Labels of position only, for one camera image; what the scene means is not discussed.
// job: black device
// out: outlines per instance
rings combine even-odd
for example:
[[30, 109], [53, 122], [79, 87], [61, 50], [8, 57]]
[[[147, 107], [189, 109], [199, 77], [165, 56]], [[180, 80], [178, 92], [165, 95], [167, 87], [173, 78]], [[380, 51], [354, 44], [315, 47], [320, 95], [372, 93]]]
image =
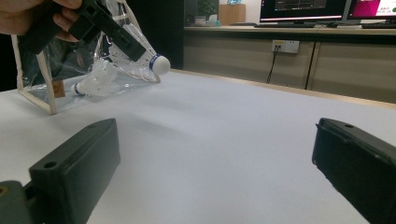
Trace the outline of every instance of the black device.
[[351, 125], [321, 119], [312, 162], [370, 223], [396, 221], [396, 147]]
[[392, 1], [352, 0], [349, 20], [386, 20], [379, 23], [363, 23], [363, 29], [396, 29], [396, 4]]
[[26, 186], [0, 182], [0, 223], [84, 224], [119, 164], [116, 121], [91, 124], [34, 164]]
[[[61, 10], [60, 5], [51, 3], [41, 20], [36, 22], [26, 35], [21, 36], [20, 47], [35, 54], [40, 53], [62, 30], [52, 18]], [[99, 0], [83, 0], [76, 12], [79, 18], [68, 31], [75, 38], [90, 43], [103, 31], [134, 62], [146, 52], [137, 40], [113, 21], [111, 13]]]
[[346, 2], [347, 0], [262, 0], [260, 22], [307, 23], [306, 26], [295, 27], [307, 28], [314, 27], [317, 21], [340, 21]]
[[328, 28], [337, 28], [338, 27], [338, 23], [337, 22], [328, 22], [328, 23], [326, 23], [326, 27], [328, 27]]

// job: keyboard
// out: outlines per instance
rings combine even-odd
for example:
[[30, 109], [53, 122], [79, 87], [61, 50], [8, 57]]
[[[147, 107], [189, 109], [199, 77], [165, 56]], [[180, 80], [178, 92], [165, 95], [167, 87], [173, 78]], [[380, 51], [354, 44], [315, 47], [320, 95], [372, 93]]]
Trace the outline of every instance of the keyboard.
[[364, 23], [362, 29], [396, 29], [396, 23]]
[[256, 22], [236, 22], [231, 24], [231, 26], [255, 26], [257, 25]]
[[314, 28], [314, 23], [303, 23], [303, 24], [294, 24], [294, 23], [278, 23], [278, 24], [258, 24], [254, 26], [255, 28]]

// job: hand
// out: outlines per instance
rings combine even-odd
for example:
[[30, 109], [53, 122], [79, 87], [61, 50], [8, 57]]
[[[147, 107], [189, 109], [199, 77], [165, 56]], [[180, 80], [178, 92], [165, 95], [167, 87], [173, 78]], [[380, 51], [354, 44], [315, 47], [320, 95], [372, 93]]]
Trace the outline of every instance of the hand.
[[[58, 38], [67, 41], [77, 41], [67, 33], [78, 14], [71, 9], [81, 6], [82, 0], [53, 0], [63, 6], [62, 13], [53, 16], [54, 22], [62, 27]], [[50, 0], [0, 0], [0, 33], [6, 35], [25, 34], [36, 18], [45, 13]]]

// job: table surface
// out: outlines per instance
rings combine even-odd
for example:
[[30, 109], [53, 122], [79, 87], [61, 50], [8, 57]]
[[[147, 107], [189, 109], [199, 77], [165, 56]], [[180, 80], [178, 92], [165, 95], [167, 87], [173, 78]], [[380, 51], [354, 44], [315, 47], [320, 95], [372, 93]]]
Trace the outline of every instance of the table surface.
[[179, 71], [162, 80], [54, 116], [0, 93], [0, 180], [26, 184], [36, 161], [116, 118], [121, 164], [88, 223], [367, 223], [312, 164], [315, 124], [339, 119], [396, 145], [394, 105]]

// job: screw hole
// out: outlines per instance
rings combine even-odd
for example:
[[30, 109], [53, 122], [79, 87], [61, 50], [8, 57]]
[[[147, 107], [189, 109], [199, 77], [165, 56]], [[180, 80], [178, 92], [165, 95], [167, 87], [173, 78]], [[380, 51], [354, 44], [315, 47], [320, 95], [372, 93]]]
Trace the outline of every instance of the screw hole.
[[93, 15], [95, 13], [95, 9], [93, 7], [87, 7], [86, 10], [88, 13], [90, 13], [90, 15]]
[[0, 186], [0, 197], [7, 193], [7, 187]]
[[44, 168], [49, 169], [49, 168], [52, 168], [52, 167], [54, 167], [54, 166], [56, 166], [56, 162], [55, 162], [55, 161], [50, 161], [50, 162], [47, 162], [47, 163], [44, 165]]

